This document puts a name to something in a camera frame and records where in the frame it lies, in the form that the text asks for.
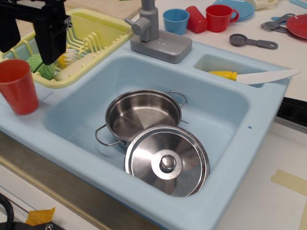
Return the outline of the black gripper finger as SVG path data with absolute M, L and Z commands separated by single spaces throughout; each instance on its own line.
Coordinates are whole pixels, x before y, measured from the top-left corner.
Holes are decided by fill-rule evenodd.
M 35 41 L 46 65 L 53 64 L 66 50 L 66 27 L 64 22 L 38 17 L 33 22 Z
M 20 42 L 20 33 L 16 19 L 9 14 L 0 15 L 0 51 L 8 52 Z

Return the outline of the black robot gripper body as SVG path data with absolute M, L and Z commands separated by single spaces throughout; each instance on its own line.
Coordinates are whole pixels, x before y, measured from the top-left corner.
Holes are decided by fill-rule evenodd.
M 15 19 L 48 26 L 71 27 L 71 17 L 65 12 L 63 0 L 44 0 L 37 8 L 21 4 L 18 0 L 2 0 L 0 9 Z

